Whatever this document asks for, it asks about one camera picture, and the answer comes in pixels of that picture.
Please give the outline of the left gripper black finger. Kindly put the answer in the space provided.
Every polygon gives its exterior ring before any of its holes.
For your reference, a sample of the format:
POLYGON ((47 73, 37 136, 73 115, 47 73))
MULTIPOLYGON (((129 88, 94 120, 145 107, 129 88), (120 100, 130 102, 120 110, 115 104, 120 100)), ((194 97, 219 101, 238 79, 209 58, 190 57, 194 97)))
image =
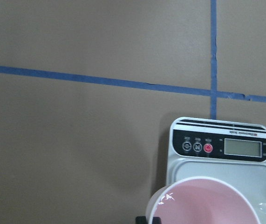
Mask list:
POLYGON ((151 222, 148 222, 145 216, 137 216, 135 218, 135 224, 160 224, 159 217, 153 217, 151 222))

